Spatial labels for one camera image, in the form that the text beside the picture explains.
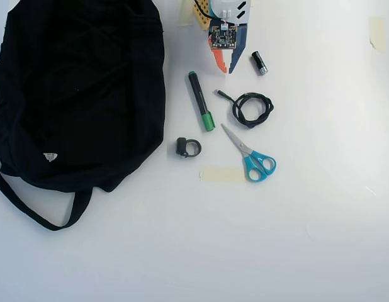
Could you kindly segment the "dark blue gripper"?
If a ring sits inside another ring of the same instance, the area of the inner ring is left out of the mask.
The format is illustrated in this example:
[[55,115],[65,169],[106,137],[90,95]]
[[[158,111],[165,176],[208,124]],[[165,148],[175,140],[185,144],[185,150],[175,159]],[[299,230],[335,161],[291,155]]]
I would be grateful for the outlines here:
[[[232,52],[232,59],[231,59],[230,67],[228,70],[229,74],[231,74],[234,71],[238,61],[240,60],[240,57],[241,57],[241,55],[245,49],[245,46],[246,46],[246,40],[247,40],[247,24],[242,23],[237,27],[237,47],[235,49],[233,49],[233,52]],[[226,74],[227,67],[226,67],[225,62],[224,62],[222,49],[211,47],[211,37],[210,36],[208,37],[208,44],[210,46],[211,52],[214,55],[214,58],[215,58],[215,61],[216,61],[218,68],[224,74]]]

